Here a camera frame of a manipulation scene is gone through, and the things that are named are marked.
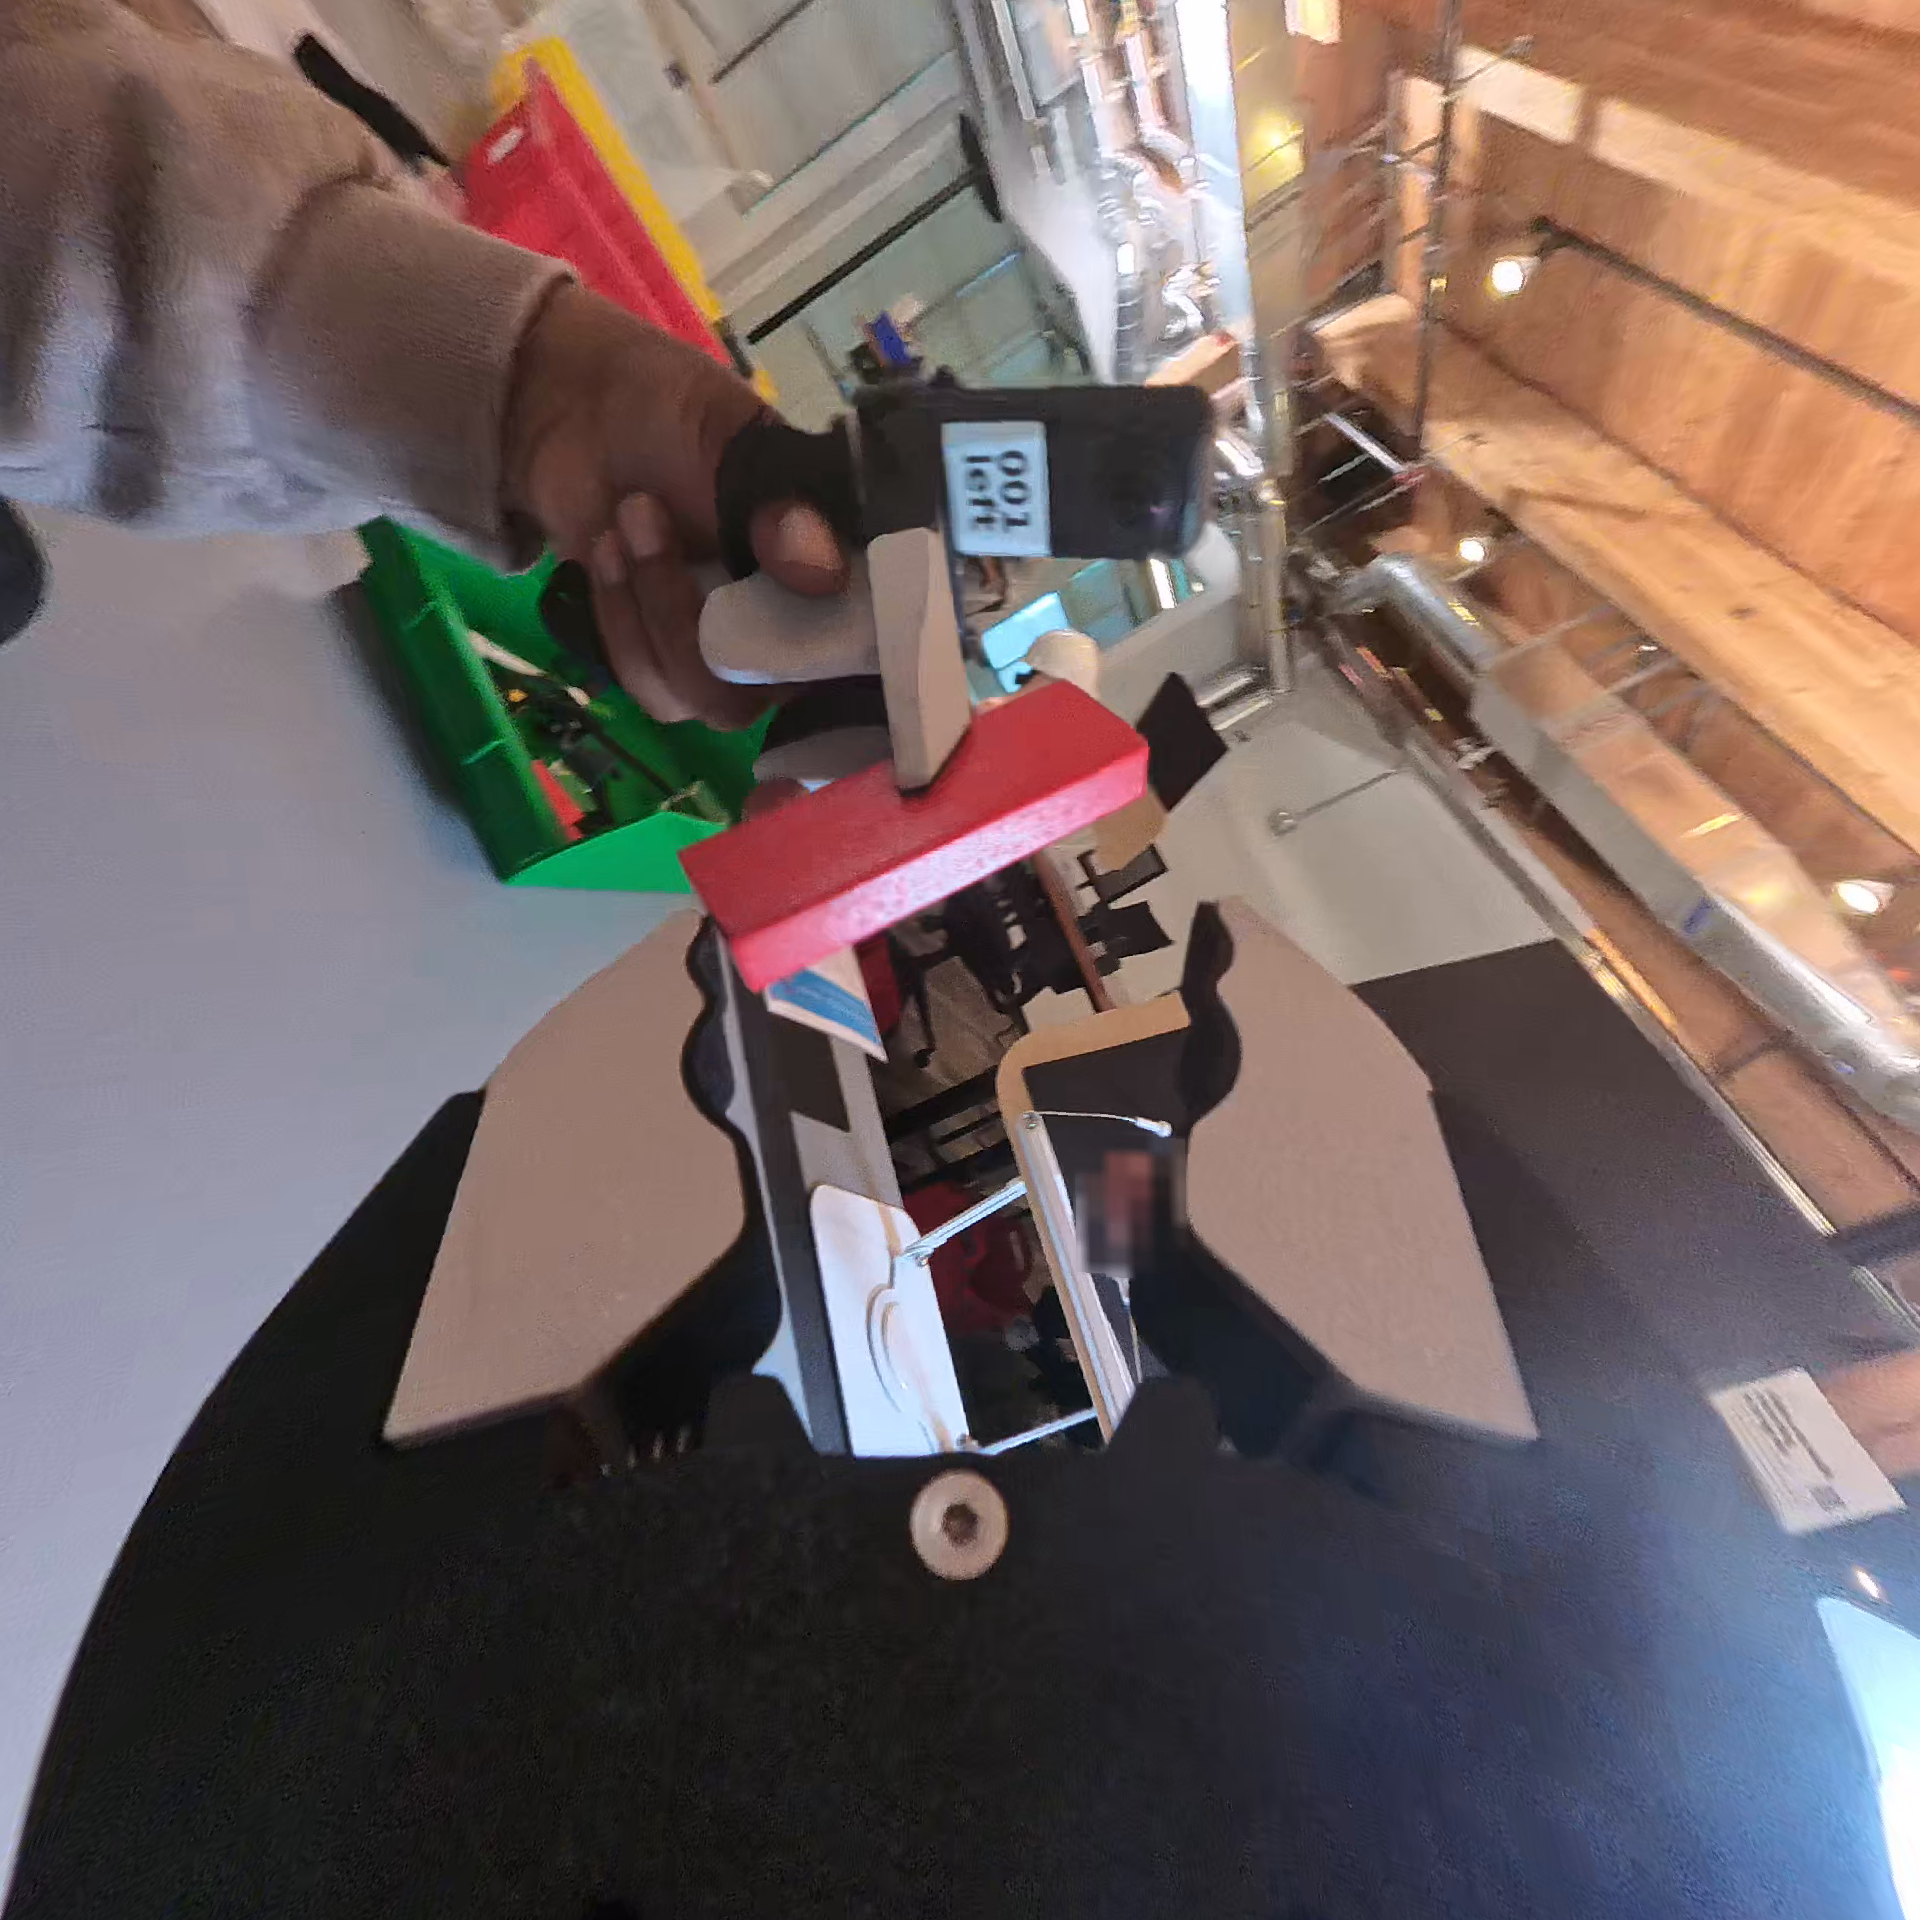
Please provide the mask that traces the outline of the printed paper sheet blue patch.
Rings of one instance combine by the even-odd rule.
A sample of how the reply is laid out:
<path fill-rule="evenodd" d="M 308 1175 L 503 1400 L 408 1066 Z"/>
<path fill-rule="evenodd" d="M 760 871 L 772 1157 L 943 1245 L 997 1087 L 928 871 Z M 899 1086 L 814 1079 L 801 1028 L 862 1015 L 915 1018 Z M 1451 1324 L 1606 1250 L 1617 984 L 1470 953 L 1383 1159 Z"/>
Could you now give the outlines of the printed paper sheet blue patch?
<path fill-rule="evenodd" d="M 881 1063 L 886 1047 L 854 948 L 788 974 L 760 990 L 769 1015 L 800 1024 L 828 1039 L 845 1042 Z"/>

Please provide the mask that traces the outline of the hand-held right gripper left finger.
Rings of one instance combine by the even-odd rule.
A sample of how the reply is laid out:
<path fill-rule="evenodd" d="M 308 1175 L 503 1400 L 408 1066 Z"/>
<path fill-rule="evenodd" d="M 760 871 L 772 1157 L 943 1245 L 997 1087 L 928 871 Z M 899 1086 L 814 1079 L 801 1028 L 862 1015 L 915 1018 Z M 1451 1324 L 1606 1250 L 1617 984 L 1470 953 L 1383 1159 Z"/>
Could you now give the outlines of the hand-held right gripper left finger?
<path fill-rule="evenodd" d="M 691 912 L 564 996 L 494 1070 L 400 1365 L 400 1449 L 564 1408 L 683 1449 L 769 1348 L 781 1297 L 729 1119 L 727 961 Z"/>

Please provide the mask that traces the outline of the studio light panel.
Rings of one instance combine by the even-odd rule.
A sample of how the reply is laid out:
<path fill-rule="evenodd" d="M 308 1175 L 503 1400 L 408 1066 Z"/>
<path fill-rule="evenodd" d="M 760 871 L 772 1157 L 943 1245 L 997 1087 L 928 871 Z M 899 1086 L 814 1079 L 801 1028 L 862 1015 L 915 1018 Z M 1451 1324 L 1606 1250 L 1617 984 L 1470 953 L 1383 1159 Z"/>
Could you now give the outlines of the studio light panel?
<path fill-rule="evenodd" d="M 1901 1914 L 1918 1914 L 1918 1637 L 1841 1598 L 1816 1605 L 1871 1770 Z"/>

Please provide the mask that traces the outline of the black board wooden frame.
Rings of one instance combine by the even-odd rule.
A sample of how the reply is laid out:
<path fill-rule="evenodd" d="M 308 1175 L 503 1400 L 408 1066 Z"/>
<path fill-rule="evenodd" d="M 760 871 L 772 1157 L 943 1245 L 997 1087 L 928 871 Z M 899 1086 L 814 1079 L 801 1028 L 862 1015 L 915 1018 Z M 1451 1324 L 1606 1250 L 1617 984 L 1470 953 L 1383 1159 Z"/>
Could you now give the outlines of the black board wooden frame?
<path fill-rule="evenodd" d="M 1534 1442 L 1571 1429 L 1580 1400 L 1672 1390 L 1743 1464 L 1710 1391 L 1806 1366 L 1915 1504 L 1915 1348 L 1847 1338 L 1876 1333 L 1854 1248 L 1808 1225 L 1571 953 L 1521 945 L 1356 994 L 1430 1079 Z M 1478 1442 L 1352 1409 L 1305 1416 L 1305 1365 L 1230 1308 L 1224 1271 L 1189 1230 L 1185 1026 L 1180 986 L 1047 1030 L 1020 1065 L 1024 1106 L 1172 1127 L 1167 1196 L 1131 1279 L 1151 1375 L 1200 1382 L 1240 1453 L 1308 1456 L 1352 1426 Z"/>

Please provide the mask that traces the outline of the white board stand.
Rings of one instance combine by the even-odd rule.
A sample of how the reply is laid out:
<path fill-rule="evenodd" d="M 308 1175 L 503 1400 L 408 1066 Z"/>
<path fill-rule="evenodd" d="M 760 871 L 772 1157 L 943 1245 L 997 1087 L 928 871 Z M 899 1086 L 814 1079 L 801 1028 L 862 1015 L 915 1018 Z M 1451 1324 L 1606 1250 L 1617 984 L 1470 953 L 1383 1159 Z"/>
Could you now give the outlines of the white board stand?
<path fill-rule="evenodd" d="M 1001 1456 L 1057 1434 L 1095 1449 L 1159 1372 L 1131 1279 L 1167 1196 L 1172 1127 L 1113 1111 L 1012 1111 L 1015 1177 L 915 1190 L 917 1210 L 817 1183 L 806 1200 L 853 1456 Z M 1024 1210 L 1030 1318 L 948 1335 L 928 1262 L 965 1226 Z"/>

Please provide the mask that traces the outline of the white printed paper sheet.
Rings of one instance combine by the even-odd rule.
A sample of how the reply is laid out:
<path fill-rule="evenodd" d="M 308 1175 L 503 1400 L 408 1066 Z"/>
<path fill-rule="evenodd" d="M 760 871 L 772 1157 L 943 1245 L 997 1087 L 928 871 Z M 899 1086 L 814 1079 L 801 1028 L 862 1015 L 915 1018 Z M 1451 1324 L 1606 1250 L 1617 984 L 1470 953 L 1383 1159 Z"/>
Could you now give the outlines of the white printed paper sheet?
<path fill-rule="evenodd" d="M 1806 1537 L 1905 1509 L 1806 1366 L 1720 1385 L 1707 1405 L 1783 1534 Z"/>

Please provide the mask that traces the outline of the black board tan frame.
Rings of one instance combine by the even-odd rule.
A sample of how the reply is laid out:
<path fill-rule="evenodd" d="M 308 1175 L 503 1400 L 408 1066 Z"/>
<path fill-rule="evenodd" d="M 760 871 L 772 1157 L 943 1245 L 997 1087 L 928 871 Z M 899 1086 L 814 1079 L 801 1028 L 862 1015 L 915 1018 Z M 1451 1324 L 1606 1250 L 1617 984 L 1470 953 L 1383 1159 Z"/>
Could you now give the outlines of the black board tan frame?
<path fill-rule="evenodd" d="M 1148 746 L 1144 788 L 1092 828 L 1092 844 L 1078 855 L 1091 876 L 1118 876 L 1151 849 L 1172 810 L 1227 753 L 1182 674 L 1165 674 L 1137 712 L 1135 730 Z"/>

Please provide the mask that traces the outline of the black cloth piece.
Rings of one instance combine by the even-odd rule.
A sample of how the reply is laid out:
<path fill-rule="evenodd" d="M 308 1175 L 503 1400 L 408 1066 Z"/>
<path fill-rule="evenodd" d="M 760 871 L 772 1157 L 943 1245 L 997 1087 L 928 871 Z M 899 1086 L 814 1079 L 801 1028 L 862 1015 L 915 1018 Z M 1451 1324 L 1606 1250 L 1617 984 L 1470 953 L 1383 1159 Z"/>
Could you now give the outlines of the black cloth piece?
<path fill-rule="evenodd" d="M 294 38 L 292 62 L 317 94 L 350 112 L 407 172 L 451 169 L 451 157 L 435 136 L 392 98 L 358 79 L 317 33 L 304 31 Z"/>

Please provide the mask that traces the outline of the red basket yellow rim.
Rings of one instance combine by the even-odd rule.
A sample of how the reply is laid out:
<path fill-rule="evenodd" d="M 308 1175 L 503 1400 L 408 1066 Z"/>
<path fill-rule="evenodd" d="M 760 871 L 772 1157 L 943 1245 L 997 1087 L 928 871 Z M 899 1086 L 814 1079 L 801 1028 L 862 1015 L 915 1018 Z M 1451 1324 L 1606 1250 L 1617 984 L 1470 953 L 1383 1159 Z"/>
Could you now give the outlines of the red basket yellow rim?
<path fill-rule="evenodd" d="M 559 260 L 599 296 L 769 393 L 564 38 L 535 37 L 503 55 L 491 105 L 452 169 L 469 226 Z"/>

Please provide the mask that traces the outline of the person's left hand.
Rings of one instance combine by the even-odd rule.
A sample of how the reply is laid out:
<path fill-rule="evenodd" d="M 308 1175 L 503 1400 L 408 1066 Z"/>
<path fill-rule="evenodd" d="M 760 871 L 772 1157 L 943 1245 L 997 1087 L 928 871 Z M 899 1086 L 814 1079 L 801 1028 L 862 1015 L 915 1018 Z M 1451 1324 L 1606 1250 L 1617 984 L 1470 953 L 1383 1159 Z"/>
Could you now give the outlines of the person's left hand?
<path fill-rule="evenodd" d="M 731 370 L 574 280 L 515 353 L 500 517 L 583 568 L 608 671 L 660 725 L 737 730 L 776 696 L 717 679 L 699 646 L 717 461 L 760 418 Z"/>

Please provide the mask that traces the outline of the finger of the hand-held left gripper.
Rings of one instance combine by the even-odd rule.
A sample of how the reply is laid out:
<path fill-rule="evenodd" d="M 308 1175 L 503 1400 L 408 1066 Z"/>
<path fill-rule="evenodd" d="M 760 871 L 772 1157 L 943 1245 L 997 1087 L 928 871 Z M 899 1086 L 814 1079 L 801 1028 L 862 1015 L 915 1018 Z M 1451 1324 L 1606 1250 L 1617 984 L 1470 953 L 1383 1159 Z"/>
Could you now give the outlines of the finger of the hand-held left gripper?
<path fill-rule="evenodd" d="M 869 543 L 880 692 L 903 792 L 931 788 L 972 727 L 972 689 L 943 538 L 905 527 Z"/>

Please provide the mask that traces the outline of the black office chair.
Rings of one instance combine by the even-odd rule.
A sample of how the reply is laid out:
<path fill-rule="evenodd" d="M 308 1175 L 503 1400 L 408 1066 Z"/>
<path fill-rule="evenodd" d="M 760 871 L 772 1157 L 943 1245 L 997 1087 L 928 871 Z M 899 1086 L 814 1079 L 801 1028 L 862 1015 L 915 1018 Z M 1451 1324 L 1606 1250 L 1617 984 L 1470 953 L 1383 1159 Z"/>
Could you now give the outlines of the black office chair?
<path fill-rule="evenodd" d="M 884 956 L 903 1004 L 920 1018 L 925 1061 L 936 1042 L 928 981 L 940 965 L 957 961 L 987 1006 L 1015 1033 L 1027 1033 L 1027 1007 L 1041 994 L 1080 992 L 1095 1012 L 1108 1010 L 1108 981 L 1129 958 L 1164 953 L 1171 934 L 1148 903 L 1131 903 L 1148 881 L 1165 876 L 1159 847 L 1104 871 L 1092 852 L 1076 857 L 1078 880 L 1068 880 L 1040 855 L 948 896 L 907 925 L 928 945 L 907 945 L 900 929 L 884 936 Z"/>

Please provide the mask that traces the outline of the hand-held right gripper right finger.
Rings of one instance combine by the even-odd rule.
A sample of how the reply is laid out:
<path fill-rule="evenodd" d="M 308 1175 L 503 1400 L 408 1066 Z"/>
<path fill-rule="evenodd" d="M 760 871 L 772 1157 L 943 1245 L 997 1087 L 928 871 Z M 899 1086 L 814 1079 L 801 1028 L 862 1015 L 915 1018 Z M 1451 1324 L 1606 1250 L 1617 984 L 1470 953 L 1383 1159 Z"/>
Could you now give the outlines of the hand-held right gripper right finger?
<path fill-rule="evenodd" d="M 1243 901 L 1190 919 L 1183 1200 L 1230 1308 L 1363 1412 L 1537 1437 L 1433 1084 L 1391 1028 Z"/>

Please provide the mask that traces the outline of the green plastic bin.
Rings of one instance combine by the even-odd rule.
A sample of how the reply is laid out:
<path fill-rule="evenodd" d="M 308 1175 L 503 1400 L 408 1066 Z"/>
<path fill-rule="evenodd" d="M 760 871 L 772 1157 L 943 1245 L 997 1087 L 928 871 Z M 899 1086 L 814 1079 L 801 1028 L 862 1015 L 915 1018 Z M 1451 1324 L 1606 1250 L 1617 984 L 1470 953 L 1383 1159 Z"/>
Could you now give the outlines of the green plastic bin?
<path fill-rule="evenodd" d="M 494 873 L 549 892 L 680 896 L 680 852 L 737 820 L 769 719 L 741 730 L 654 719 L 599 662 L 574 565 L 495 570 L 390 518 L 356 534 L 381 649 Z M 556 834 L 532 760 L 592 794 L 580 840 Z"/>

